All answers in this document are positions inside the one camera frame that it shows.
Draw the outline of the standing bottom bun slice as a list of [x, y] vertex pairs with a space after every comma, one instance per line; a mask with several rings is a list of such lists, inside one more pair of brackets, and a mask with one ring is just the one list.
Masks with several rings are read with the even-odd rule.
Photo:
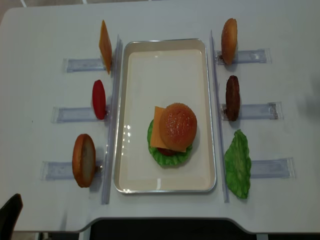
[[96, 168], [96, 150], [92, 138], [80, 134], [74, 143], [72, 153], [72, 173], [81, 188], [90, 187]]

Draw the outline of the orange cheese slice on burger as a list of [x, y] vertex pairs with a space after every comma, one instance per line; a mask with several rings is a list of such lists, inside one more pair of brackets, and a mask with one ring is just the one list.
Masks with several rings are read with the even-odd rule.
[[161, 137], [160, 137], [160, 129], [159, 129], [159, 121], [160, 117], [165, 110], [165, 108], [162, 107], [155, 107], [155, 112], [154, 112], [154, 118], [153, 118], [153, 128], [152, 128], [152, 135], [151, 135], [151, 140], [150, 140], [150, 146], [154, 148], [163, 148], [163, 149], [168, 149], [166, 145], [163, 143]]

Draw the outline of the clear holder rail middle left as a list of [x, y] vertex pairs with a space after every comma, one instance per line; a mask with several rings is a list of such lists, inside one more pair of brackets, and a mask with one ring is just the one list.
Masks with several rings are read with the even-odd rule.
[[90, 107], [54, 107], [51, 115], [51, 122], [54, 124], [96, 121], [98, 121], [98, 119]]

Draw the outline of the clear holder rail top left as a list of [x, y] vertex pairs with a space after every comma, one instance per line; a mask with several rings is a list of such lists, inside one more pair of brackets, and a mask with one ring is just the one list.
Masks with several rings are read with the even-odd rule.
[[71, 59], [64, 58], [62, 68], [66, 73], [104, 71], [106, 67], [100, 58]]

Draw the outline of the long clear rail right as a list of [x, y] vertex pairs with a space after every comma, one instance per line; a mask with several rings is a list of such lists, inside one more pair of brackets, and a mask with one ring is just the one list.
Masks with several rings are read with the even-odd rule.
[[212, 78], [213, 78], [213, 92], [214, 92], [214, 98], [215, 98], [214, 102], [215, 102], [217, 135], [218, 135], [223, 201], [224, 203], [229, 203], [230, 197], [229, 197], [229, 190], [228, 190], [227, 181], [226, 181], [226, 169], [225, 169], [225, 160], [224, 160], [224, 154], [225, 154], [224, 136], [223, 136], [223, 130], [222, 130], [222, 115], [220, 111], [219, 85], [218, 85], [218, 78], [217, 78], [217, 61], [215, 58], [215, 43], [214, 43], [212, 30], [210, 31], [209, 41], [210, 41], [211, 69], [212, 69]]

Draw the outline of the standing green lettuce leaf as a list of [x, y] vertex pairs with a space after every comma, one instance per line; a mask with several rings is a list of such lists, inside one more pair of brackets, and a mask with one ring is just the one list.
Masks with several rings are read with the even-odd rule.
[[238, 129], [224, 154], [226, 184], [238, 198], [247, 199], [251, 187], [250, 150], [246, 135]]

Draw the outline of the standing sesame bun right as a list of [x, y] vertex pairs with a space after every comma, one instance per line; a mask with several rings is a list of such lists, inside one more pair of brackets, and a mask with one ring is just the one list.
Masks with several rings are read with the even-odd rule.
[[231, 65], [235, 57], [238, 42], [237, 21], [228, 19], [221, 33], [221, 55], [225, 64]]

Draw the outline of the long clear rail left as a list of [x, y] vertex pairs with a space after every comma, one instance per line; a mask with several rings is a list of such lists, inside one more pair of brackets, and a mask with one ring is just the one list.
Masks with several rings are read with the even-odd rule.
[[108, 127], [108, 143], [106, 146], [106, 154], [104, 161], [104, 174], [101, 193], [101, 204], [108, 205], [110, 201], [110, 191], [112, 183], [112, 168], [113, 159], [115, 155], [116, 144], [116, 130], [117, 127], [117, 115], [118, 115], [118, 101], [120, 91], [120, 77], [121, 77], [121, 64], [122, 64], [122, 50], [123, 43], [120, 36], [117, 36], [117, 44], [112, 62], [113, 69], [113, 85], [112, 85], [112, 98], [109, 105], [109, 127]]

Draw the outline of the long clear rail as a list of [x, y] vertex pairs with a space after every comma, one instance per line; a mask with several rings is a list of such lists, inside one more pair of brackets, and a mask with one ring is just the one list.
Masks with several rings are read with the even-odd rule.
[[117, 127], [117, 115], [118, 115], [118, 101], [120, 91], [120, 77], [121, 77], [121, 64], [122, 64], [122, 50], [123, 43], [120, 36], [117, 36], [117, 44], [112, 62], [113, 69], [113, 85], [112, 85], [112, 98], [109, 105], [109, 127], [108, 127], [108, 143], [106, 146], [106, 154], [104, 161], [104, 174], [101, 193], [101, 204], [108, 205], [110, 201], [110, 191], [112, 183], [112, 168], [113, 159], [115, 155], [116, 144], [116, 130]]
[[228, 190], [227, 181], [226, 181], [226, 169], [225, 169], [225, 160], [224, 160], [224, 154], [225, 154], [224, 136], [223, 136], [223, 130], [222, 130], [222, 115], [220, 111], [219, 85], [218, 85], [218, 78], [217, 78], [217, 61], [215, 58], [215, 43], [214, 43], [212, 30], [210, 31], [209, 41], [210, 41], [211, 69], [212, 69], [212, 78], [213, 78], [213, 92], [214, 92], [214, 98], [215, 98], [214, 102], [215, 102], [217, 135], [218, 135], [223, 201], [224, 203], [229, 203], [230, 197], [229, 197], [229, 190]]

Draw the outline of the standing brown meat patty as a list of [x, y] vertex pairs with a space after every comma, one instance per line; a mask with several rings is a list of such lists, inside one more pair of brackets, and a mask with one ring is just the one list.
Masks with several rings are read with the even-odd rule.
[[237, 76], [231, 75], [226, 84], [226, 110], [225, 113], [229, 121], [235, 122], [240, 112], [240, 87]]

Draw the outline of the green lettuce leaf on burger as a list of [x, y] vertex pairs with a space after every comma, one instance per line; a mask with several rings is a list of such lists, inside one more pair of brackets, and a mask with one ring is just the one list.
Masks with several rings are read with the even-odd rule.
[[172, 166], [179, 166], [187, 162], [189, 157], [191, 156], [193, 145], [191, 144], [186, 148], [186, 152], [175, 152], [171, 155], [165, 155], [161, 153], [161, 151], [156, 147], [151, 147], [151, 136], [153, 132], [153, 124], [154, 121], [152, 120], [149, 124], [147, 130], [147, 143], [148, 143], [148, 151], [154, 160], [161, 166], [161, 167], [172, 167]]

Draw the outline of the sesame top bun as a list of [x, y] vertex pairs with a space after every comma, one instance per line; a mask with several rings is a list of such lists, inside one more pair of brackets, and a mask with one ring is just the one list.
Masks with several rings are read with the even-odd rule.
[[197, 117], [184, 103], [168, 105], [159, 119], [159, 135], [170, 150], [184, 152], [197, 133]]

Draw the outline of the clear holder rail middle right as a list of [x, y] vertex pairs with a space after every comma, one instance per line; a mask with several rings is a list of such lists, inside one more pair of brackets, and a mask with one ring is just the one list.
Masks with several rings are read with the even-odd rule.
[[242, 104], [237, 120], [283, 120], [282, 102]]

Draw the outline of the standing orange cheese slice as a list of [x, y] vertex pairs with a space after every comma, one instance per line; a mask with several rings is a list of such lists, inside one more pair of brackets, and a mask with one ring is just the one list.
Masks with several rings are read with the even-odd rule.
[[104, 20], [101, 22], [100, 27], [100, 38], [99, 38], [99, 49], [100, 53], [108, 74], [111, 73], [111, 66], [112, 66], [112, 45], [110, 41], [110, 37], [108, 34], [107, 26]]

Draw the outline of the standing red tomato slice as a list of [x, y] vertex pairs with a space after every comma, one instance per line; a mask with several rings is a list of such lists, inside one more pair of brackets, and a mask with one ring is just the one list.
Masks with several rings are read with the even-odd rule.
[[97, 119], [103, 120], [106, 115], [106, 94], [100, 79], [96, 80], [93, 84], [92, 106]]

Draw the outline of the white rectangular metal tray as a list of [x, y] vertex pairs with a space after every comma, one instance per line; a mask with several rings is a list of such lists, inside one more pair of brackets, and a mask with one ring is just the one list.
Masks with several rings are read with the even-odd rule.
[[[147, 132], [156, 107], [190, 107], [197, 132], [188, 159], [159, 165]], [[130, 42], [124, 48], [114, 146], [114, 185], [122, 194], [208, 192], [216, 161], [207, 48], [198, 38]]]

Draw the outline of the red tomato slice on burger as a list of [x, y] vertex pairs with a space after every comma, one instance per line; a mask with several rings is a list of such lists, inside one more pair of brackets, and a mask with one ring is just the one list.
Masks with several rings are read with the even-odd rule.
[[177, 153], [176, 151], [166, 149], [166, 148], [157, 148], [157, 150], [164, 156], [173, 156]]

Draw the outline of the clear holder rail bottom right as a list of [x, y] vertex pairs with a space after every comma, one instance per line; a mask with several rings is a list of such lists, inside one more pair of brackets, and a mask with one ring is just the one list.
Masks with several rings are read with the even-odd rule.
[[253, 160], [251, 179], [286, 179], [295, 178], [295, 165], [292, 157], [274, 160]]

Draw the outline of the clear holder rail bottom left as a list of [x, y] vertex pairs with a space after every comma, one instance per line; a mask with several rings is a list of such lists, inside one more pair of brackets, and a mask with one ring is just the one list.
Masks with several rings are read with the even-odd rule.
[[72, 162], [43, 161], [40, 179], [43, 181], [74, 180]]

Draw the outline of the clear holder rail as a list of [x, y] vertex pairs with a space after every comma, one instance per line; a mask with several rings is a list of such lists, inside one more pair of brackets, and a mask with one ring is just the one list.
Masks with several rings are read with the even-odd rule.
[[292, 157], [274, 160], [253, 160], [251, 179], [286, 179], [295, 178], [295, 165]]
[[232, 64], [271, 64], [271, 52], [269, 48], [257, 50], [239, 50], [236, 51]]
[[66, 73], [104, 71], [106, 67], [100, 58], [71, 59], [64, 58], [62, 68]]
[[237, 120], [283, 120], [282, 102], [242, 104]]
[[43, 161], [40, 179], [43, 181], [74, 180], [72, 162]]
[[54, 124], [96, 121], [98, 121], [98, 119], [90, 107], [54, 107], [51, 115], [51, 122]]

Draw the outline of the sesame bun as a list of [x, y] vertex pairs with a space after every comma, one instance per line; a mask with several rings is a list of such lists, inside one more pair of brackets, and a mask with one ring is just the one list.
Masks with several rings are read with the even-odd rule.
[[170, 150], [184, 152], [197, 133], [197, 117], [184, 103], [168, 105], [159, 119], [159, 135]]
[[235, 57], [238, 42], [237, 21], [228, 19], [221, 33], [221, 55], [225, 64], [231, 65]]

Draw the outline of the black chair corner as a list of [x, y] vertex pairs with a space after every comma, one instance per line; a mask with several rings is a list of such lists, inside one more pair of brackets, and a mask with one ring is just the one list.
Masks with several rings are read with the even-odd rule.
[[0, 209], [0, 239], [10, 240], [23, 208], [22, 197], [14, 194]]

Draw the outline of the clear holder rail top right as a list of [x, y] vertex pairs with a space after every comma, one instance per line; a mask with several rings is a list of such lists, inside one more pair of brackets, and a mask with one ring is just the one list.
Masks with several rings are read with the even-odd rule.
[[232, 64], [271, 64], [271, 52], [269, 48], [257, 50], [239, 50], [236, 51]]

